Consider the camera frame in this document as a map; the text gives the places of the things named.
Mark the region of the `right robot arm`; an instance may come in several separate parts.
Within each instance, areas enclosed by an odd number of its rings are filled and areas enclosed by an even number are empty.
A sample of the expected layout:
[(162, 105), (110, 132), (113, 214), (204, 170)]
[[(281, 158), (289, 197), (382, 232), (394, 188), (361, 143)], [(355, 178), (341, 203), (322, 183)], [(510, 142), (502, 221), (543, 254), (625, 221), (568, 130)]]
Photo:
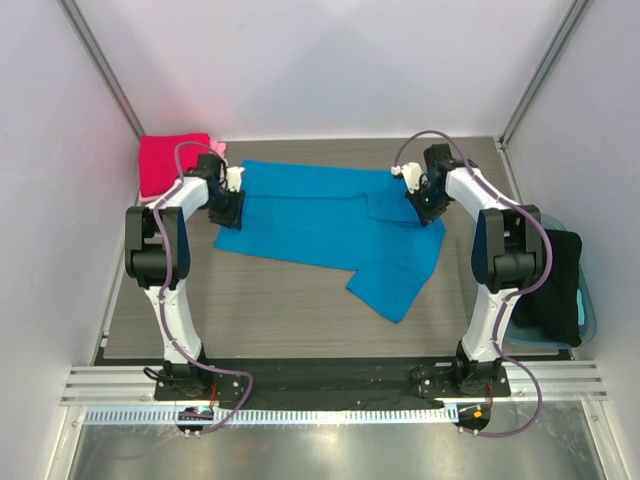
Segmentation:
[(419, 373), (426, 398), (480, 397), (496, 389), (507, 394), (502, 367), (506, 329), (524, 290), (538, 281), (546, 260), (540, 212), (520, 206), (496, 190), (472, 162), (453, 157), (446, 144), (424, 153), (423, 165), (409, 162), (393, 170), (422, 226), (432, 226), (452, 202), (475, 223), (471, 271), (477, 295), (466, 333), (449, 368)]

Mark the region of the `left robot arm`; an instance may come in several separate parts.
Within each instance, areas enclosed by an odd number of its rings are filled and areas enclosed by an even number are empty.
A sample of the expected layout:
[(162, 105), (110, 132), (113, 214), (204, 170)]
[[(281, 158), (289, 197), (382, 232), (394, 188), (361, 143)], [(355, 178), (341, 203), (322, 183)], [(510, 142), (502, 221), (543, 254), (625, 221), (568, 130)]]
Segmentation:
[(242, 229), (245, 192), (242, 167), (230, 167), (211, 147), (185, 170), (175, 148), (178, 176), (156, 200), (125, 214), (125, 270), (150, 301), (163, 342), (162, 367), (144, 370), (156, 382), (160, 399), (198, 400), (212, 392), (214, 373), (204, 366), (206, 353), (191, 315), (186, 279), (191, 269), (187, 221), (199, 209), (211, 223)]

